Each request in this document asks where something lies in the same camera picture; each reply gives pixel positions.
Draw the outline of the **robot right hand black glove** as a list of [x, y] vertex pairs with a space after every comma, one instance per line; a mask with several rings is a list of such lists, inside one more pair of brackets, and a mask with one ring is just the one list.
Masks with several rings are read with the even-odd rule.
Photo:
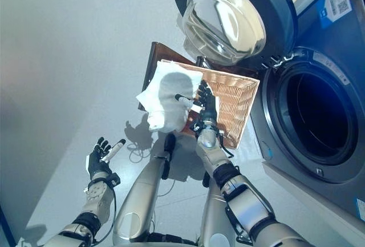
[[176, 94], [175, 100], [184, 105], [188, 111], [199, 114], [203, 119], [217, 121], [216, 97], [205, 80], [200, 82], [197, 95], [197, 99], [190, 99], [182, 94]]

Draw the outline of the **robot left hand black glove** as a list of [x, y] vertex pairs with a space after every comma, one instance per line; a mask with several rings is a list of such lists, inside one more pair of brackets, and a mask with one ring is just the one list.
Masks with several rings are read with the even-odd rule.
[[100, 173], [112, 174], [109, 163], [125, 145], [125, 142], [125, 139], [120, 139], [112, 146], [104, 137], [98, 138], [92, 152], [86, 157], [86, 170], [90, 176], [90, 180], [93, 180]]

